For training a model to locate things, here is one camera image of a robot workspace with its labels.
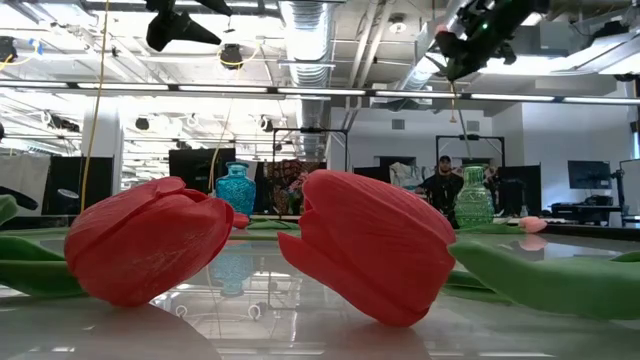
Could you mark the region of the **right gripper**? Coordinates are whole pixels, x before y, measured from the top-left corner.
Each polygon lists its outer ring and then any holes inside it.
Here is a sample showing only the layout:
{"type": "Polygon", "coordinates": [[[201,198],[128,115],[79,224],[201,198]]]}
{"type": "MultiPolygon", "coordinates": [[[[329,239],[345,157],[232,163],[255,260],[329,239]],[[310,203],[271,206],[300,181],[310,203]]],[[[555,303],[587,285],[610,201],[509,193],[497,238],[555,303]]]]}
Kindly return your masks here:
{"type": "Polygon", "coordinates": [[[489,58],[503,58],[506,65],[517,57],[508,43],[515,30],[530,15],[529,0],[469,1],[457,11],[466,39],[450,31],[440,31],[435,41],[447,59],[445,78],[456,81],[486,66],[489,58]]]}

